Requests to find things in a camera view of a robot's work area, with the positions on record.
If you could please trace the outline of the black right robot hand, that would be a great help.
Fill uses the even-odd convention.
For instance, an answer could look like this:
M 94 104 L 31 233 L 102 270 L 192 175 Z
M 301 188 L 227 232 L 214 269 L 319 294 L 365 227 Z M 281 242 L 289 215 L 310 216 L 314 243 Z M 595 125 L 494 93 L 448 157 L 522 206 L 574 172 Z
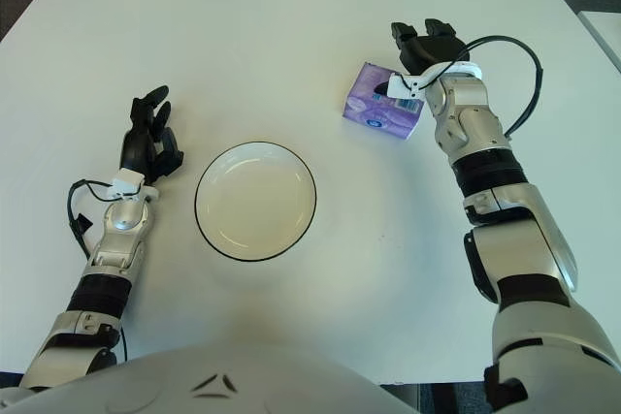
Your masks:
M 392 99 L 426 101 L 442 78 L 482 78 L 480 68 L 470 60 L 466 44 L 449 23 L 435 18 L 427 18 L 424 23 L 424 35 L 412 25 L 391 23 L 391 35 L 407 72 L 390 72 L 375 86 L 374 93 Z

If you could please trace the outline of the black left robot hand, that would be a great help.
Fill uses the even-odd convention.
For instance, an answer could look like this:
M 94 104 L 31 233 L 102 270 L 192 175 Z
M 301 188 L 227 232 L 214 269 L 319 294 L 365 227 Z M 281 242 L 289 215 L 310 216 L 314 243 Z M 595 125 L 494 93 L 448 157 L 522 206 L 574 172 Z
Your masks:
M 125 133 L 119 167 L 142 174 L 152 185 L 170 175 L 183 162 L 174 131 L 168 126 L 172 106 L 166 100 L 169 87 L 161 85 L 142 98 L 134 98 L 130 111 L 131 128 Z

